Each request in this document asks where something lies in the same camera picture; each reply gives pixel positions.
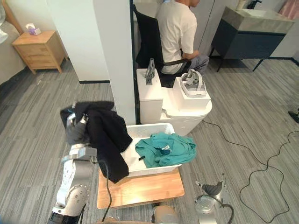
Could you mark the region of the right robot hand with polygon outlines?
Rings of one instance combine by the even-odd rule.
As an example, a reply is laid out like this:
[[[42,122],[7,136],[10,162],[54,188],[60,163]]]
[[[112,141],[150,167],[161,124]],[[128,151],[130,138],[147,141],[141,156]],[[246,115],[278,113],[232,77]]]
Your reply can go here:
[[[212,198],[221,200],[227,191],[227,179],[224,173],[221,174],[221,179],[215,185],[211,184],[201,184],[198,180],[195,184],[203,189],[203,191]]]

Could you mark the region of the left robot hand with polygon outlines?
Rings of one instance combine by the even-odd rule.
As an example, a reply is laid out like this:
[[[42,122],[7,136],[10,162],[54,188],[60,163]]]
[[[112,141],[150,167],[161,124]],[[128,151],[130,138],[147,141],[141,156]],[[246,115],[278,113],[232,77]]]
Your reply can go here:
[[[75,114],[76,102],[60,111],[61,121],[65,128],[66,140],[70,146],[76,144],[90,145],[90,137],[86,130],[88,115],[83,113],[77,121]]]

